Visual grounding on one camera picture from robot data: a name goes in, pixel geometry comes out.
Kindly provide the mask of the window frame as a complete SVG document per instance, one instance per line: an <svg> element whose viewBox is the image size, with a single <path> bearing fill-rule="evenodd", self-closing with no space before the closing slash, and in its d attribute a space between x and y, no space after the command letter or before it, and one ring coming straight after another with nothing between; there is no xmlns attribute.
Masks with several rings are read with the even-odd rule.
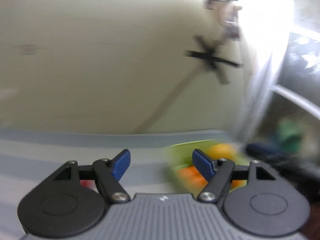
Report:
<svg viewBox="0 0 320 240"><path fill-rule="evenodd" d="M296 28L272 48L249 88L234 136L287 137L319 132L319 33Z"/></svg>

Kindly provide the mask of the large yellow citrus fruit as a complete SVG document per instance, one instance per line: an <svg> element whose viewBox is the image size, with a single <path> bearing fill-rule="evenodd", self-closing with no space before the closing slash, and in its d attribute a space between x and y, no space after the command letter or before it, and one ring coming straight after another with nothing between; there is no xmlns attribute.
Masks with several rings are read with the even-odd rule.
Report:
<svg viewBox="0 0 320 240"><path fill-rule="evenodd" d="M206 149L205 153L212 159L226 158L236 161L236 150L231 144L216 144Z"/></svg>

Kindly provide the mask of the red cherry tomato upper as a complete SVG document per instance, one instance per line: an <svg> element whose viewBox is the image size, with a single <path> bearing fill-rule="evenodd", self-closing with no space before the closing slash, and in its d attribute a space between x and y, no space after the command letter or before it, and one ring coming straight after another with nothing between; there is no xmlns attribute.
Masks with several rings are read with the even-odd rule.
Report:
<svg viewBox="0 0 320 240"><path fill-rule="evenodd" d="M95 181L93 180L80 180L80 185L89 189L95 189Z"/></svg>

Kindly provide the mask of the large orange tangerine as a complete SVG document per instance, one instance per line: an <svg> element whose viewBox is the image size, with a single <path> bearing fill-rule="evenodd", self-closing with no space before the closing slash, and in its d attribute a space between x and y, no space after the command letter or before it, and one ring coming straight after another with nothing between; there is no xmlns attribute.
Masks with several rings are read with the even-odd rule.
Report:
<svg viewBox="0 0 320 240"><path fill-rule="evenodd" d="M197 191L203 189L208 184L195 166L179 168L176 174L182 181L182 184L189 190Z"/></svg>

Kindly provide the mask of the light green plastic basket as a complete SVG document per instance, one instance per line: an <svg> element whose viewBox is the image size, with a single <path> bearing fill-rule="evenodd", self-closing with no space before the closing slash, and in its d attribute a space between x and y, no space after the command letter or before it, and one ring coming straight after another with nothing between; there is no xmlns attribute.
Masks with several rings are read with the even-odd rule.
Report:
<svg viewBox="0 0 320 240"><path fill-rule="evenodd" d="M198 195L199 192L202 190L189 190L186 188L182 181L178 178L176 172L179 168L182 167L189 167L194 166L192 162L192 153L195 149L200 149L204 153L207 148L216 144L231 144L236 150L236 165L248 165L249 160L244 156L243 153L238 151L236 146L232 143L222 143L216 140L200 140L200 141L192 141L192 142L185 142L181 144L171 145L164 148L164 153L166 155L169 167L169 174L173 178L175 185L179 187L184 192L192 193L194 196Z"/></svg>

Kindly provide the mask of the white power strip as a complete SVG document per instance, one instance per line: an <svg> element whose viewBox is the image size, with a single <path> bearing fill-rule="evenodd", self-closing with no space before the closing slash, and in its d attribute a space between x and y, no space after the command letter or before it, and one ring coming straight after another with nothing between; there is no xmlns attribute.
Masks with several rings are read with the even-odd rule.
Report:
<svg viewBox="0 0 320 240"><path fill-rule="evenodd" d="M217 41L222 44L227 39L240 40L239 11L242 5L235 0L208 0L205 2L205 8L216 10L217 22L221 27L221 33Z"/></svg>

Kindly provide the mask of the black tape cross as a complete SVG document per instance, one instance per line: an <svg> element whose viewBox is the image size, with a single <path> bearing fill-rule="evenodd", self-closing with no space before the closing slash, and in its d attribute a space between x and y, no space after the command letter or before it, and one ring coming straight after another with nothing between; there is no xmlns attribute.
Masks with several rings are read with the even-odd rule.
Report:
<svg viewBox="0 0 320 240"><path fill-rule="evenodd" d="M195 35L194 39L202 51L187 50L185 55L201 60L207 70L215 72L221 85L229 84L229 79L223 69L219 67L219 64L226 64L233 68L240 68L241 64L216 56L217 48L220 45L219 42L208 44L203 36L200 35Z"/></svg>

